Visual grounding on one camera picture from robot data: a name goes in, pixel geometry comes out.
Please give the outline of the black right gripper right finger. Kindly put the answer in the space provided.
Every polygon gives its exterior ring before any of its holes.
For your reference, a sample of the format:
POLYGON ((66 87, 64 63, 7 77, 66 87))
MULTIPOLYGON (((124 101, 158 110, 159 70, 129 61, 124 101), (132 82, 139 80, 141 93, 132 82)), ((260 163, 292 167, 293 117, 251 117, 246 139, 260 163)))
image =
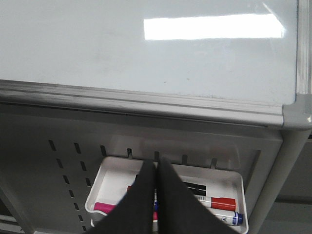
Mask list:
POLYGON ((160 234, 237 233, 194 197, 168 159, 158 162, 156 180, 160 234))

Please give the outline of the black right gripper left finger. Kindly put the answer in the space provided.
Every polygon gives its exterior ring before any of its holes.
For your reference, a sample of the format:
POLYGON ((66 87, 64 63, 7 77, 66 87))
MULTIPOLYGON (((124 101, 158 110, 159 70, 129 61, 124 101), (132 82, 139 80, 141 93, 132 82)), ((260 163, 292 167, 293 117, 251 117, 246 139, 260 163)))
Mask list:
POLYGON ((138 178, 115 208, 88 234, 151 234, 155 196, 156 168, 144 161, 138 178))

